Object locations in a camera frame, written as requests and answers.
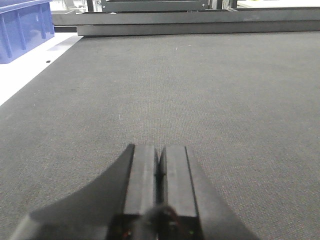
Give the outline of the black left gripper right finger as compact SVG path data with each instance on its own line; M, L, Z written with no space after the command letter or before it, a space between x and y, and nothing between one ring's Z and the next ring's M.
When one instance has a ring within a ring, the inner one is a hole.
M159 165L163 203L177 215L163 217L159 239L258 239L220 197L189 147L165 146Z

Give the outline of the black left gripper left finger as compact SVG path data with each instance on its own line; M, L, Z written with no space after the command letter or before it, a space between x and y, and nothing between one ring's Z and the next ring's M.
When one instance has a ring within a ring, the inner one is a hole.
M100 176L73 194L30 212L13 240L106 240L121 235L125 220L157 204L158 154L129 144Z

